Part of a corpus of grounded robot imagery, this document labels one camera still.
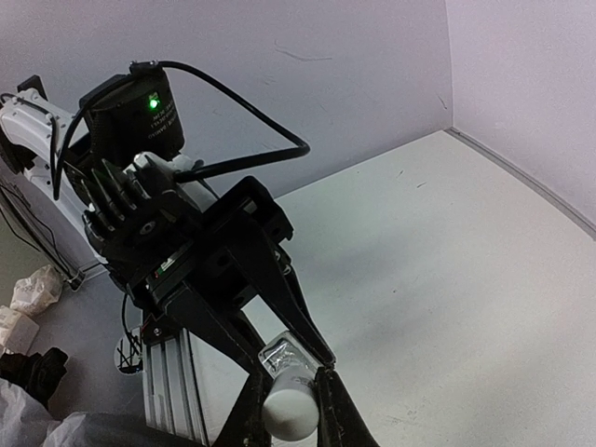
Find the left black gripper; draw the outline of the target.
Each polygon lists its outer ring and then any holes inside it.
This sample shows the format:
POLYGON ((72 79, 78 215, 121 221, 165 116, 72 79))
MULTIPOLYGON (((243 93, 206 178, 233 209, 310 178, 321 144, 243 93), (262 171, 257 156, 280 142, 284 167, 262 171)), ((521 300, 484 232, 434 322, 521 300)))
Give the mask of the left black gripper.
MULTIPOLYGON (((255 178, 246 177, 206 210, 168 191, 117 225, 88 209, 80 182, 102 159, 125 167, 141 152, 171 161, 184 136, 166 73, 117 74, 79 102, 90 144, 78 164, 77 192, 90 246, 115 284, 147 313, 166 315, 247 373, 262 369, 264 340, 239 311, 260 296, 310 355, 325 367, 331 348, 310 317, 282 242, 293 229, 285 212, 255 178)), ((178 183, 206 168, 192 165, 178 183)))

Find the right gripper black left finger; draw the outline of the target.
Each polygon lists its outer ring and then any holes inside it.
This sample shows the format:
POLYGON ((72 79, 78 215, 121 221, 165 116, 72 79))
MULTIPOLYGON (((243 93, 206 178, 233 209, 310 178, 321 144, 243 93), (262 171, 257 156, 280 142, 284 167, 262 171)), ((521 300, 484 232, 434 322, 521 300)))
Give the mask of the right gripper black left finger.
POLYGON ((262 407, 272 386, 268 374, 254 372, 246 380, 213 447, 270 447, 262 407))

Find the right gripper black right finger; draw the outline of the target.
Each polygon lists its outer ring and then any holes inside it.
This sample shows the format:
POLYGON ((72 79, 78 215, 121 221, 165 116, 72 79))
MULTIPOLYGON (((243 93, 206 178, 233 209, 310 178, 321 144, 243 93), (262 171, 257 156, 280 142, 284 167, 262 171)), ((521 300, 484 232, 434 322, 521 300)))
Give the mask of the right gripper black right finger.
POLYGON ((315 388, 318 447, 379 447, 334 368, 318 368, 315 388))

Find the white nail polish cap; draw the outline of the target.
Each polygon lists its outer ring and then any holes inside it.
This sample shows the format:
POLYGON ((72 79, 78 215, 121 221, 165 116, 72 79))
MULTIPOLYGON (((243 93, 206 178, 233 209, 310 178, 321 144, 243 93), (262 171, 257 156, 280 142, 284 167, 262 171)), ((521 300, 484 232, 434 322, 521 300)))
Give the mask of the white nail polish cap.
POLYGON ((319 409, 314 385, 314 375, 303 367, 289 367, 276 377, 262 407, 264 427, 272 437, 299 441, 315 431, 319 409))

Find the clear nail polish bottle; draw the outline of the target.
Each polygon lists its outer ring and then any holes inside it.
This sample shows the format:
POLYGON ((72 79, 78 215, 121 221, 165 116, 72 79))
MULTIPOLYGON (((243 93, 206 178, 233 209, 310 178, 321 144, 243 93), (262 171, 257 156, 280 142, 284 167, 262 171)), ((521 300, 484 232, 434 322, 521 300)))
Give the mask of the clear nail polish bottle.
POLYGON ((299 371, 303 377, 314 379, 319 366, 309 351, 289 331, 280 333, 265 345, 259 352, 258 359, 274 379, 289 369, 299 371))

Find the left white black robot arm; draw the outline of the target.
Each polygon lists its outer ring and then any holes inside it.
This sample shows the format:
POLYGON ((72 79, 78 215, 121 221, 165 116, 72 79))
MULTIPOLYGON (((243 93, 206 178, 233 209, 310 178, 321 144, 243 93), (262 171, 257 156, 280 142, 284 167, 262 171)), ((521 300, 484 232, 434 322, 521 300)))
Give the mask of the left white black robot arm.
POLYGON ((317 365, 335 356, 310 317, 282 242, 293 229, 254 177, 223 195, 210 178, 308 154, 309 145, 233 90, 184 63, 134 62, 68 112, 32 76, 1 97, 1 156, 48 197, 128 301, 142 342, 188 331, 242 369, 264 342, 244 315, 260 298, 317 365), (289 142, 286 149, 207 164, 184 155, 168 70, 193 75, 289 142))

